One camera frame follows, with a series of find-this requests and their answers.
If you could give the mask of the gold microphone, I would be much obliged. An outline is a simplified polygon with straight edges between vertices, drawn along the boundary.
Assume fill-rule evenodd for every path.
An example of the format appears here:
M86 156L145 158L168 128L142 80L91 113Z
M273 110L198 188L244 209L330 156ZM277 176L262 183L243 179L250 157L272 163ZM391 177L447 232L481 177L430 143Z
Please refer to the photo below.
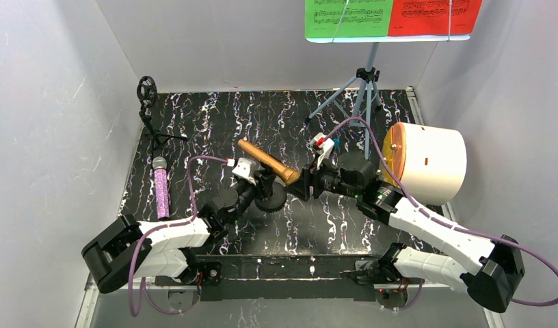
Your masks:
M300 173L296 169L284 165L278 159L275 159L272 155L262 151L249 141L240 139L237 143L238 146L253 159L257 160L262 165L268 166L271 171L285 183L285 185L291 185L300 178Z

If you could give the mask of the black round-base mic stand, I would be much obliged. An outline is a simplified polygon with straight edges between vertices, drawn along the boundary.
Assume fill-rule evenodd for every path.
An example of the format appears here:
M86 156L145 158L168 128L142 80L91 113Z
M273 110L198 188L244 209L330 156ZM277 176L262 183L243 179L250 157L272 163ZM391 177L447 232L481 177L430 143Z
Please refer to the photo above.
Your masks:
M256 182L256 207L266 213L274 213L281 210L286 201L287 193L284 186L276 179L277 175L266 169L255 171Z

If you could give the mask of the purple glitter microphone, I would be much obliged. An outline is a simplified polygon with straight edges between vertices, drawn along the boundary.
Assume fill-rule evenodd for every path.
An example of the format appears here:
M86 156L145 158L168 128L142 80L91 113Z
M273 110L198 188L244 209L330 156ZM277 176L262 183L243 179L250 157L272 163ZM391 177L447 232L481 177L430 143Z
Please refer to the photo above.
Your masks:
M167 162L157 156L152 160L153 177L155 182L155 202L158 220L166 220L170 216Z

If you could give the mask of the black tripod mic stand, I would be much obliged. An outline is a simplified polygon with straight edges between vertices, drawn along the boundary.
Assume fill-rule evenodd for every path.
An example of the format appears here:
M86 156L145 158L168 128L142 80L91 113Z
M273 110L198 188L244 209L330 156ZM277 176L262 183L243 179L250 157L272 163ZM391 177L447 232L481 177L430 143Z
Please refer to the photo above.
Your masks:
M139 80L136 94L140 103L139 117L146 129L145 136L150 141L152 152L162 149L171 139L179 140L183 143L188 142L188 137L184 134L161 133L159 129L155 129L152 125L151 109L156 105L158 99L157 86L152 77L143 76Z

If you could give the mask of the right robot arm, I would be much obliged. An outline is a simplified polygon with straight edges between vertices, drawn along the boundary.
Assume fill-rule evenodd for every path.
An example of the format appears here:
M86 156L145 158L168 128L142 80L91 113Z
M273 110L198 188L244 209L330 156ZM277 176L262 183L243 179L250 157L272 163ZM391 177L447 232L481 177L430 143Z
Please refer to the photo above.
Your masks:
M285 191L302 201L324 191L356 200L366 217L403 230L439 250L417 251L395 243L378 260L377 271L394 277L417 277L464 291L480 306L503 313L524 277L517 241L504 234L497 241L413 204L404 192L378 177L375 166L359 152L348 152L338 164L314 160L292 173Z

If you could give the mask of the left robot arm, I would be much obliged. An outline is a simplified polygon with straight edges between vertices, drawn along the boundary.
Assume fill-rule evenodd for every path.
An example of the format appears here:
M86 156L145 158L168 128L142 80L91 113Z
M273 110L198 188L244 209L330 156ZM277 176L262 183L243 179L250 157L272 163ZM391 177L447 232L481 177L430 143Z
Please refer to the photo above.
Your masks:
M81 256L103 294L142 277L187 279L200 270L191 249L217 243L251 204L273 213L286 201L276 175L257 170L254 183L239 178L235 186L218 189L196 217L151 222L122 215L87 243Z

